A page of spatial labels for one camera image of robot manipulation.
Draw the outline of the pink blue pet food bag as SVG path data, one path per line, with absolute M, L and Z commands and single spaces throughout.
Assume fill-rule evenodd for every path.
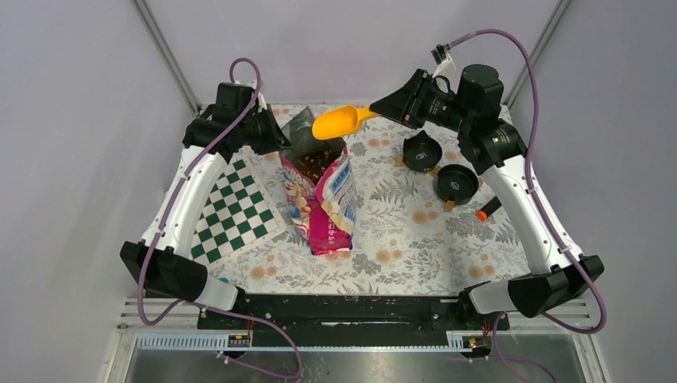
M 283 126 L 291 146 L 281 151 L 287 207 L 313 255 L 351 251 L 357 191 L 346 142 L 318 140 L 315 115 L 302 109 Z

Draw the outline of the yellow plastic scoop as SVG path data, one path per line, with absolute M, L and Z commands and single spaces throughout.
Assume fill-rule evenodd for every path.
M 365 121 L 378 114 L 368 107 L 347 105 L 317 117 L 312 125 L 312 135 L 317 140 L 332 140 L 358 132 Z

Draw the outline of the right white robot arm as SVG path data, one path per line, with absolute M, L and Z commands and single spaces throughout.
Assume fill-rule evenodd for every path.
M 431 74 L 418 69 L 369 107 L 408 128 L 431 123 L 456 132 L 461 154 L 493 190 L 521 241 L 529 274 L 462 291 L 457 316 L 470 329 L 494 312 L 533 318 L 586 291 L 598 297 L 594 282 L 604 272 L 600 257 L 584 254 L 542 195 L 526 144 L 500 117 L 503 90 L 498 72 L 487 65 L 465 67 L 456 92 L 440 90 Z

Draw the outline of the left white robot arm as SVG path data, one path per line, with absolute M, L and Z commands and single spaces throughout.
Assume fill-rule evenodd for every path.
M 241 289 L 210 268 L 283 233 L 287 225 L 242 148 L 265 155 L 287 145 L 255 83 L 222 83 L 216 101 L 187 127 L 180 162 L 156 217 L 121 259 L 139 288 L 247 320 Z

